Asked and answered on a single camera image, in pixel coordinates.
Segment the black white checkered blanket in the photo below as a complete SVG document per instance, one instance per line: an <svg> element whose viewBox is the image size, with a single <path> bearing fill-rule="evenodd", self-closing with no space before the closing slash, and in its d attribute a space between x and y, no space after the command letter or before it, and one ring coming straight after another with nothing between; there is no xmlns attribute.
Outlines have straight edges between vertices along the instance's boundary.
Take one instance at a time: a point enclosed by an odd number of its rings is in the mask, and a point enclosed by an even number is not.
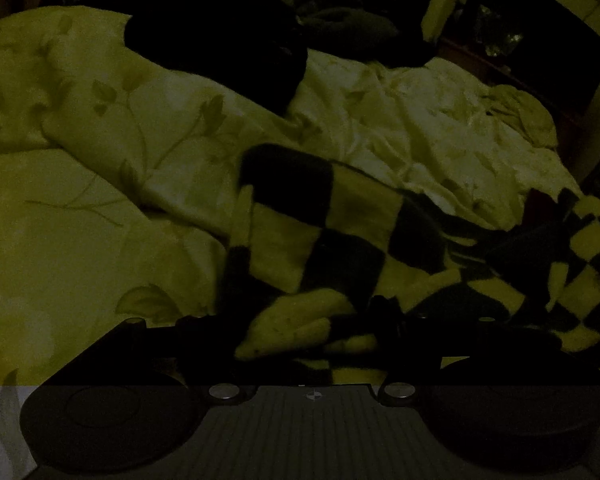
<svg viewBox="0 0 600 480"><path fill-rule="evenodd" d="M275 144L239 164L215 311L239 359L345 384L497 340L600 365L600 200L521 196L506 230Z"/></svg>

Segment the light floral bed sheet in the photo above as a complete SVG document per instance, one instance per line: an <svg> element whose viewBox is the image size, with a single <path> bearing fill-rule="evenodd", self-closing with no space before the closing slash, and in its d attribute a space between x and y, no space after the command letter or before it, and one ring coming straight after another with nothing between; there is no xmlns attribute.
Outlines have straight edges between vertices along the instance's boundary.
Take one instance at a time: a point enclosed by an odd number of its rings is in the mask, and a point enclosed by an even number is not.
<svg viewBox="0 0 600 480"><path fill-rule="evenodd" d="M124 318L215 311L242 155L262 144L427 195L492 230L577 182L488 114L490 90L311 52L288 118L125 47L128 19L49 8L0 21L0 385L37 385Z"/></svg>

